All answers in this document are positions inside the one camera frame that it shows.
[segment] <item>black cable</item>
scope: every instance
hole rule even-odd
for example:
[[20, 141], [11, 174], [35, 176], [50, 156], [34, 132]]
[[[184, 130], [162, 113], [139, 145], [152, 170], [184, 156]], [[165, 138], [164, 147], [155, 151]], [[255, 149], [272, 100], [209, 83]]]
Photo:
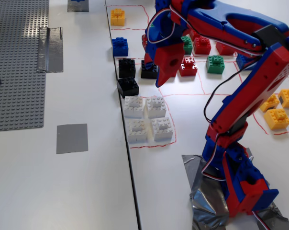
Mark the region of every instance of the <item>black cable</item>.
[[257, 57], [253, 60], [252, 63], [246, 65], [245, 67], [243, 67], [241, 70], [239, 70], [238, 72], [234, 73], [232, 76], [230, 76], [228, 79], [226, 79], [225, 81], [223, 81], [222, 83], [220, 83], [215, 89], [214, 91], [212, 92], [211, 96], [209, 97], [205, 107], [204, 107], [204, 116], [205, 116], [205, 119], [210, 123], [211, 120], [207, 118], [206, 116], [206, 109], [207, 109], [207, 106], [209, 105], [209, 103], [211, 102], [212, 98], [214, 97], [217, 89], [222, 86], [223, 84], [227, 83], [228, 81], [230, 81], [231, 79], [233, 79], [233, 77], [235, 77], [237, 74], [241, 73], [243, 70], [245, 70], [246, 68], [250, 67], [251, 65], [253, 65], [254, 63], [258, 62], [260, 60], [261, 57]]

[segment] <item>silver duct tape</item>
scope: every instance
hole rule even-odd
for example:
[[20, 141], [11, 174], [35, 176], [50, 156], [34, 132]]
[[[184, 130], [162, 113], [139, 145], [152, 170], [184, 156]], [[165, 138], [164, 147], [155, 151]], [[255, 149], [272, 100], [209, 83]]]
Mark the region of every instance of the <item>silver duct tape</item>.
[[[182, 156], [189, 184], [190, 200], [193, 210], [193, 230], [225, 230], [229, 212], [218, 181], [203, 177], [201, 170], [205, 160], [201, 156]], [[207, 172], [216, 171], [209, 167]]]
[[64, 70], [63, 29], [39, 29], [37, 71], [59, 73]]
[[[289, 230], [289, 220], [281, 214], [278, 207], [272, 203], [269, 208], [258, 211], [259, 217], [267, 224], [270, 230]], [[264, 226], [258, 221], [258, 228], [265, 230]]]
[[67, 12], [89, 12], [89, 0], [80, 2], [68, 0]]

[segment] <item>lego baseplate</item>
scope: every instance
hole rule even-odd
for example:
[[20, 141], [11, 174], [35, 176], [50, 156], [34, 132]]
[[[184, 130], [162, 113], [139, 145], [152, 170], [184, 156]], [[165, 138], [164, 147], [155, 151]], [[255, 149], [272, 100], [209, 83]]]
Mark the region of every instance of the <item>lego baseplate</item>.
[[39, 27], [49, 0], [0, 1], [0, 131], [44, 126], [45, 73], [37, 73]]

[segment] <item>red lego brick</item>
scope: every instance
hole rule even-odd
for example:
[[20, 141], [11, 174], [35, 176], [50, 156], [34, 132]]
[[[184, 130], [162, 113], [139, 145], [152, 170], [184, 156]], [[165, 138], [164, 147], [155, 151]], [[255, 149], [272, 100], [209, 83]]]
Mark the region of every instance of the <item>red lego brick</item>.
[[189, 33], [189, 35], [190, 35], [190, 38], [191, 38], [192, 41], [194, 41], [194, 39], [195, 39], [196, 37], [200, 37], [200, 35], [199, 35], [195, 30], [191, 30], [191, 32]]
[[226, 46], [222, 43], [217, 42], [216, 44], [216, 48], [219, 51], [220, 55], [233, 55], [234, 54], [234, 50], [232, 48], [230, 48], [229, 46]]
[[178, 70], [181, 76], [185, 77], [195, 76], [197, 74], [198, 68], [193, 57], [185, 57]]
[[193, 43], [193, 48], [196, 54], [209, 55], [211, 51], [211, 42], [205, 37], [196, 37]]

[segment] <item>table surface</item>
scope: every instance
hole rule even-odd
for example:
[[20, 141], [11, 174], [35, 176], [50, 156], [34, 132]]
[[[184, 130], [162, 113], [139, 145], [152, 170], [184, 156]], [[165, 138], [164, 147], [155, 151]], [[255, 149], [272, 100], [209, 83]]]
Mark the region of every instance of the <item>table surface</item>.
[[[223, 0], [223, 2], [261, 12], [289, 26], [289, 0]], [[144, 34], [148, 19], [155, 13], [154, 1], [107, 0], [107, 5], [109, 14], [114, 8], [125, 10], [125, 26], [112, 26], [111, 36], [124, 37], [128, 40], [128, 58], [135, 59], [135, 79], [140, 87], [139, 96], [164, 96], [168, 108], [166, 116], [171, 118], [171, 123], [175, 127], [175, 134], [168, 142], [154, 142], [149, 136], [149, 140], [145, 143], [129, 144], [142, 229], [189, 230], [192, 222], [190, 186], [181, 155], [202, 154], [208, 127], [203, 116], [203, 108], [213, 89], [237, 72], [234, 63], [236, 57], [224, 57], [226, 63], [223, 75], [214, 75], [206, 72], [207, 57], [196, 56], [198, 66], [196, 77], [182, 78], [178, 74], [157, 89], [154, 80], [140, 78], [140, 63], [145, 54], [141, 35]], [[215, 42], [212, 44], [211, 55], [218, 54]], [[116, 57], [117, 66], [120, 58], [122, 57]], [[208, 117], [213, 117], [225, 96], [233, 93], [249, 73], [249, 71], [242, 73], [217, 91], [218, 95], [215, 95], [208, 108]], [[276, 92], [288, 88], [289, 78]], [[251, 149], [255, 157], [254, 165], [271, 183], [271, 188], [279, 190], [276, 205], [282, 214], [289, 218], [289, 127], [287, 131], [270, 131], [261, 111], [249, 117], [248, 123], [249, 127], [240, 143]], [[226, 229], [249, 230], [257, 229], [257, 226], [253, 216], [242, 214], [230, 219]]]
[[[0, 230], [135, 230], [137, 218], [104, 0], [67, 13], [64, 72], [46, 77], [44, 127], [0, 132]], [[56, 155], [56, 127], [88, 124], [89, 151]]]

